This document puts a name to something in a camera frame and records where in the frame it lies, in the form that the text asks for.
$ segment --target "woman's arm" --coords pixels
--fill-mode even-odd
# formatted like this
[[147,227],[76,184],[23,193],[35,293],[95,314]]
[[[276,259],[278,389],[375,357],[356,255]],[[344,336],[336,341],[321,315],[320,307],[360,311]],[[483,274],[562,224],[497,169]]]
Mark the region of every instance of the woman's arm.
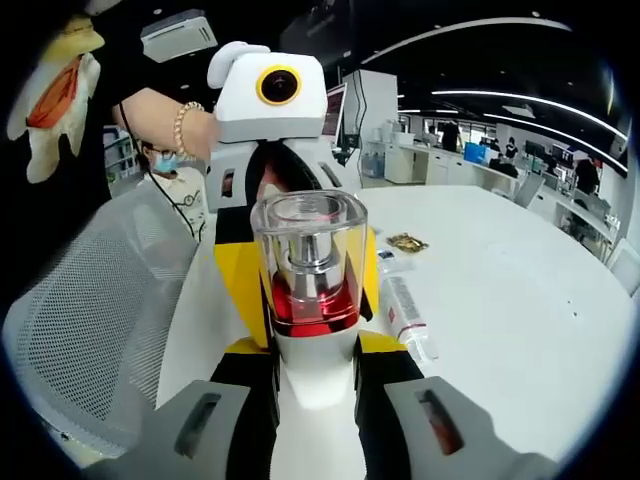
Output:
[[[147,142],[168,150],[178,150],[173,125],[182,104],[161,93],[143,88],[122,102],[133,133]],[[120,108],[113,107],[113,117],[125,127]],[[208,161],[218,141],[218,128],[211,113],[189,110],[182,122],[182,139],[187,153]]]

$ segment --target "red perfume liquid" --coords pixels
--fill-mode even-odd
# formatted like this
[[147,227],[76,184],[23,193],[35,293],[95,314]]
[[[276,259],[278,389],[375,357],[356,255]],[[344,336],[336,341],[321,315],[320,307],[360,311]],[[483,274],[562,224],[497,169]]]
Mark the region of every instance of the red perfume liquid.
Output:
[[339,332],[356,324],[360,305],[353,298],[357,292],[348,273],[342,284],[332,291],[320,292],[316,298],[298,299],[291,294],[289,284],[280,273],[273,276],[272,292],[275,306],[274,329],[288,337],[314,337]]

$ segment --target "white robot head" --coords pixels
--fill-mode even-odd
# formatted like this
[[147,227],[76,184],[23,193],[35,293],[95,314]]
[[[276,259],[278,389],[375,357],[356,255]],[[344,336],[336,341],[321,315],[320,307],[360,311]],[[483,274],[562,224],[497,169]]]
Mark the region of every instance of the white robot head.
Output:
[[222,143],[313,138],[327,111],[320,62],[233,42],[214,56],[207,81],[222,87],[216,118]]

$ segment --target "glass perfume bottle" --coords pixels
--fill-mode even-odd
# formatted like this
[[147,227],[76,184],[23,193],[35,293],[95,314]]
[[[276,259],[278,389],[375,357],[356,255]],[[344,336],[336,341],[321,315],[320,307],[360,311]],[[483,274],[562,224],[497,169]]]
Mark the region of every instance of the glass perfume bottle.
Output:
[[357,323],[366,222],[364,205],[340,191],[281,194],[256,204],[251,224],[275,332],[314,337]]

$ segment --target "robot camera eye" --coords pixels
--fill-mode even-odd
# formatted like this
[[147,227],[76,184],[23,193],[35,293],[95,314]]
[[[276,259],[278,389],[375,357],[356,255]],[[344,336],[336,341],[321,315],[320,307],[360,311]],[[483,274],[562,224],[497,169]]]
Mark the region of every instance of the robot camera eye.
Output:
[[265,70],[257,84],[258,96],[270,105],[284,105],[300,91],[298,72],[291,67],[278,65]]

